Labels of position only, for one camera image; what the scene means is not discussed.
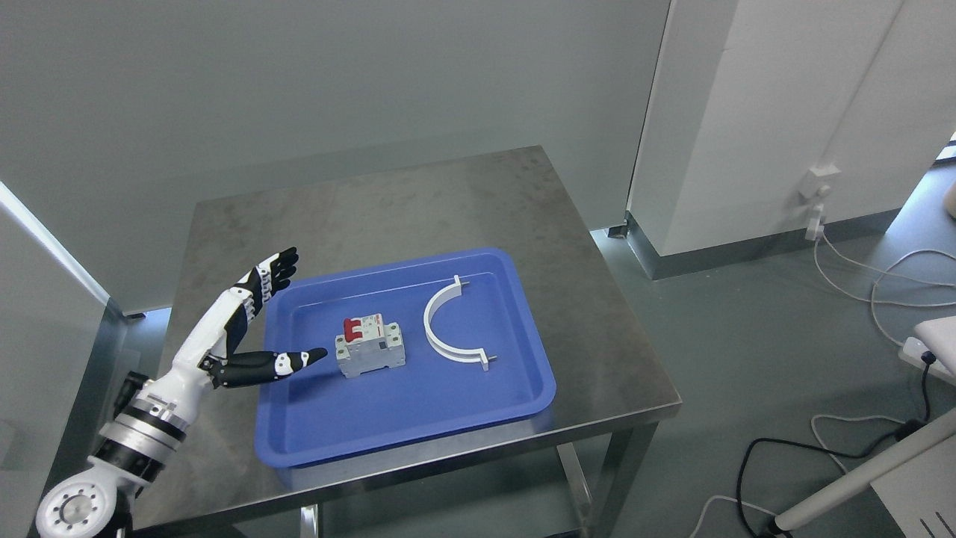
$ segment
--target semicircular bracket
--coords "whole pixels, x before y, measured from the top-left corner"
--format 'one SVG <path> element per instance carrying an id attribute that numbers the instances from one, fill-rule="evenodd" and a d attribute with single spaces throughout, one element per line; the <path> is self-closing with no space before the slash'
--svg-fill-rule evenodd
<path id="1" fill-rule="evenodd" d="M 482 370 L 488 371 L 488 361 L 496 358 L 494 355 L 489 357 L 483 347 L 462 349 L 460 347 L 449 346 L 443 342 L 442 339 L 435 336 L 435 332 L 431 329 L 431 319 L 435 316 L 435 312 L 448 301 L 456 297 L 461 297 L 462 286 L 466 284 L 468 284 L 468 282 L 462 282 L 461 279 L 458 278 L 458 275 L 455 275 L 455 282 L 445 286 L 432 296 L 424 308 L 424 334 L 428 339 L 428 343 L 434 347 L 435 351 L 446 359 L 459 363 L 481 363 Z"/>

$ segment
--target metal table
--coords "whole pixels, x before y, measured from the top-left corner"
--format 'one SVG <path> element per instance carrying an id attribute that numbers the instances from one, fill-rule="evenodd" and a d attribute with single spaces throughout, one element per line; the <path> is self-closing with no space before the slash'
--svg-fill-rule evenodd
<path id="1" fill-rule="evenodd" d="M 555 447 L 581 534 L 607 536 L 658 421 L 681 398 L 651 349 L 544 150 L 525 147 L 421 167 L 201 202 L 193 216 L 160 372 L 217 295 L 291 245 L 297 278 L 494 246 L 514 260 L 557 381 L 528 419 L 336 460 L 287 488 L 255 456 L 256 389 L 217 390 L 179 454 L 137 502 L 135 534 L 169 536 L 321 503 L 488 460 Z M 252 324 L 240 347 L 261 348 Z M 612 433 L 597 484 L 577 439 Z"/>

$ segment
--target circuit breaker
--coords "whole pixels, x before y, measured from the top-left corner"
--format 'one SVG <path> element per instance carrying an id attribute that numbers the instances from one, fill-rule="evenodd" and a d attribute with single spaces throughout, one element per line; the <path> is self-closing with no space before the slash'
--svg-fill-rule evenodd
<path id="1" fill-rule="evenodd" d="M 405 345 L 399 324 L 386 324 L 381 314 L 372 314 L 346 318 L 342 330 L 336 337 L 336 363 L 345 377 L 404 366 Z"/>

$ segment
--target red switch lever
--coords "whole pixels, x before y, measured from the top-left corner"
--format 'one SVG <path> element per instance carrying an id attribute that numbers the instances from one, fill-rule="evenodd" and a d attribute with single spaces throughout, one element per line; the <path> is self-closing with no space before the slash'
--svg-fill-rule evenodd
<path id="1" fill-rule="evenodd" d="M 361 338 L 361 330 L 358 332 L 355 331 L 357 327 L 361 327 L 361 320 L 345 318 L 345 321 L 342 322 L 342 327 L 345 329 L 345 342 L 351 343 L 353 340 Z"/>

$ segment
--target floor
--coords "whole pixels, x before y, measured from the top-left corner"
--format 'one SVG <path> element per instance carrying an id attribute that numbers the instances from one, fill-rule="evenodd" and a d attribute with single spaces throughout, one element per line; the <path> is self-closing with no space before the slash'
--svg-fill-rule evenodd
<path id="1" fill-rule="evenodd" d="M 956 221 L 942 210 L 956 166 L 931 170 L 883 236 L 841 242 L 846 256 L 885 267 L 912 250 L 956 253 Z M 755 437 L 814 443 L 814 414 L 921 415 L 920 372 L 896 357 L 870 320 L 868 305 L 839 295 L 820 277 L 808 249 L 651 281 L 625 241 L 594 233 L 622 292 L 644 324 L 684 398 L 680 414 L 658 430 L 615 529 L 616 537 L 687 536 L 705 500 L 732 495 L 737 468 Z M 840 285 L 866 294 L 872 276 L 820 250 Z M 956 280 L 954 262 L 909 260 L 909 274 Z M 880 295 L 914 302 L 956 301 L 952 290 L 927 291 L 886 281 Z M 923 319 L 956 315 L 879 308 L 899 339 Z M 956 389 L 931 379 L 934 416 L 956 406 Z M 877 424 L 824 424 L 832 448 L 855 451 L 882 433 Z M 606 438 L 577 447 L 594 473 Z M 819 454 L 762 446 L 751 458 L 746 500 L 774 511 L 800 501 L 838 476 Z M 570 499 L 553 452 L 485 464 L 325 505 L 325 528 L 341 538 L 403 536 L 544 536 L 574 525 Z M 754 525 L 767 518 L 749 512 Z M 730 503 L 714 504 L 699 538 L 747 536 Z M 296 513 L 236 526 L 249 538 L 295 536 Z M 228 533 L 235 536 L 235 531 Z M 800 529 L 798 538 L 902 536 L 872 490 Z"/>

